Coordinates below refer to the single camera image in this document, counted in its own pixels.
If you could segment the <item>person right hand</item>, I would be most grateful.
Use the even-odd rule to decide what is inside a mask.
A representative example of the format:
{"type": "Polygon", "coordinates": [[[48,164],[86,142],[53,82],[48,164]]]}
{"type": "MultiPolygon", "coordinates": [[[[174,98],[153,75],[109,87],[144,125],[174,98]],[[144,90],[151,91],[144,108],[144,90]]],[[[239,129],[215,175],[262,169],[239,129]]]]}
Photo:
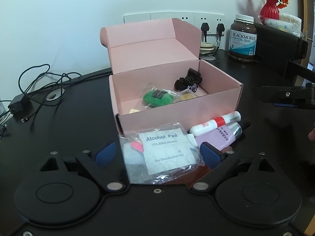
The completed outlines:
{"type": "Polygon", "coordinates": [[[308,134],[308,139],[311,141],[315,141],[315,129],[312,129],[310,133],[308,134]]]}

